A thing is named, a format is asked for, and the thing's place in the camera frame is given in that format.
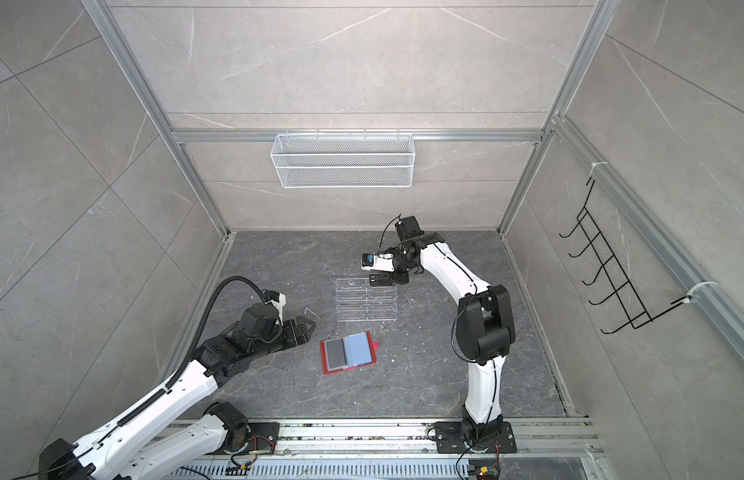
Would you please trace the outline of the red leather card holder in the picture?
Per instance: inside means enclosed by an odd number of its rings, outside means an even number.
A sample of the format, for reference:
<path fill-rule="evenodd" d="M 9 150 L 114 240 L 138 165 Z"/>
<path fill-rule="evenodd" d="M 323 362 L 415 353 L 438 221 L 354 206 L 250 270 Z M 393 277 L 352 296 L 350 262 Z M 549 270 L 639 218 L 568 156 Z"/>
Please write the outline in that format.
<path fill-rule="evenodd" d="M 320 353 L 325 375 L 358 369 L 377 363 L 380 344 L 369 331 L 322 341 Z"/>

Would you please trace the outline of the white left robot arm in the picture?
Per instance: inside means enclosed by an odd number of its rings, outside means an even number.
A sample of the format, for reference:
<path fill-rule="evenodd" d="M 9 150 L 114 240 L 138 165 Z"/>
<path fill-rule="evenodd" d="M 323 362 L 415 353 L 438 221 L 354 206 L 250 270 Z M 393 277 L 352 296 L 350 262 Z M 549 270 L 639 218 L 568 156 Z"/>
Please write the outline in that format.
<path fill-rule="evenodd" d="M 315 321 L 284 320 L 274 302 L 258 303 L 219 335 L 196 347 L 189 363 L 102 427 L 75 442 L 58 439 L 39 457 L 40 479 L 154 479 L 206 453 L 247 445 L 248 418 L 218 402 L 190 427 L 155 438 L 191 407 L 211 396 L 251 363 L 309 342 Z"/>

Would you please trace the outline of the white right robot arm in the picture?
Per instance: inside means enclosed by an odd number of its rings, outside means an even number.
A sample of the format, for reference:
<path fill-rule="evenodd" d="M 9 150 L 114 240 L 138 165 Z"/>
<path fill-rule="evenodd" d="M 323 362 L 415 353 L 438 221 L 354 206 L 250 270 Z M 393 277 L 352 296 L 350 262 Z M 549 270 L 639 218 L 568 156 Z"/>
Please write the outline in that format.
<path fill-rule="evenodd" d="M 397 232 L 398 244 L 364 253 L 362 269 L 373 287 L 404 285 L 412 274 L 426 272 L 440 282 L 457 305 L 450 346 L 468 365 L 462 435 L 470 446 L 499 435 L 504 422 L 499 398 L 502 370 L 516 340 L 509 291 L 472 272 L 441 235 L 422 230 L 414 216 L 397 216 L 389 225 Z"/>

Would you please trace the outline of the clear acrylic organizer tray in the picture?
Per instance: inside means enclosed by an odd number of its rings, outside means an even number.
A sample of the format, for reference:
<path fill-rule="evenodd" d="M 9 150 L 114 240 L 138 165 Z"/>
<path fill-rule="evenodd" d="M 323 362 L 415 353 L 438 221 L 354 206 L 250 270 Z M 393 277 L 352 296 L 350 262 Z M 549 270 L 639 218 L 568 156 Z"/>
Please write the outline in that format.
<path fill-rule="evenodd" d="M 369 278 L 335 280 L 336 318 L 341 323 L 398 319 L 396 286 L 373 286 Z"/>

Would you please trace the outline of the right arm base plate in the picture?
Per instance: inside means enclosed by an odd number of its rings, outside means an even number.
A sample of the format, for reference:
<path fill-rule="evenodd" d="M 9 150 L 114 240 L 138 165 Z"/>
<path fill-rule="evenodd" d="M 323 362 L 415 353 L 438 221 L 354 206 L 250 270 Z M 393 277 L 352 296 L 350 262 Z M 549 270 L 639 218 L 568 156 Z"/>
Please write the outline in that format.
<path fill-rule="evenodd" d="M 487 426 L 472 425 L 468 419 L 461 422 L 436 422 L 426 436 L 435 442 L 441 454 L 478 453 L 511 454 L 518 451 L 512 426 L 502 417 Z"/>

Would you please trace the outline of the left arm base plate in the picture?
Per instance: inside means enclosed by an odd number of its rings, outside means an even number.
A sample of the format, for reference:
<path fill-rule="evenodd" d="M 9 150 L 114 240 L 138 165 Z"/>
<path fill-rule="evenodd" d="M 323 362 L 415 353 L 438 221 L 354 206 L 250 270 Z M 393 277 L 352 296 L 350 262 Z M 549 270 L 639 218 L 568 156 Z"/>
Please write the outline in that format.
<path fill-rule="evenodd" d="M 246 427 L 237 427 L 228 433 L 215 454 L 233 455 L 264 451 L 273 453 L 279 441 L 279 422 L 255 421 Z"/>

